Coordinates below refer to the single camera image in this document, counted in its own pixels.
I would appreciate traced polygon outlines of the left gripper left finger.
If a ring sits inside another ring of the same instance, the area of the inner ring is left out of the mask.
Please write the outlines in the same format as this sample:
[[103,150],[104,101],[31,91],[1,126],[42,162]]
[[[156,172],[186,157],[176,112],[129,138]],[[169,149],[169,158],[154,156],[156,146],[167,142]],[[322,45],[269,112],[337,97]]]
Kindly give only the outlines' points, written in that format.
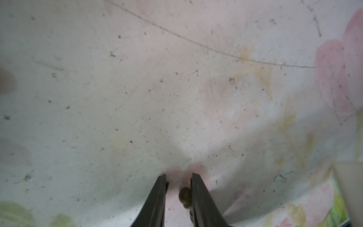
[[166,175],[157,178],[139,215],[131,227],[163,227],[165,216],[165,201],[169,183]]

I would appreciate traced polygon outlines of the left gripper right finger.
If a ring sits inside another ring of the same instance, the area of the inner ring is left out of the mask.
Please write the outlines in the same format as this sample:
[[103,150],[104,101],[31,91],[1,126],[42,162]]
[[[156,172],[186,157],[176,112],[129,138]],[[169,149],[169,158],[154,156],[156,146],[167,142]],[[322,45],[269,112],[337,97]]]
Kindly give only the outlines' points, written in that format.
[[191,192],[194,227],[229,227],[199,174],[192,174]]

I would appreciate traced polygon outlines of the brown pawn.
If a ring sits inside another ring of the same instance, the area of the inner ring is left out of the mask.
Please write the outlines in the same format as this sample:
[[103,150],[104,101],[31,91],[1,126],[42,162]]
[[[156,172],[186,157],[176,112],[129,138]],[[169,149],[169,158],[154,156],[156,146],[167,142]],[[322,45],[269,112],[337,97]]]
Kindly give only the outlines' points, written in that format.
[[178,195],[180,203],[183,205],[185,209],[189,211],[190,214],[190,220],[192,224],[194,224],[194,211],[193,211],[193,205],[192,205],[192,190],[189,187],[183,187],[179,191]]

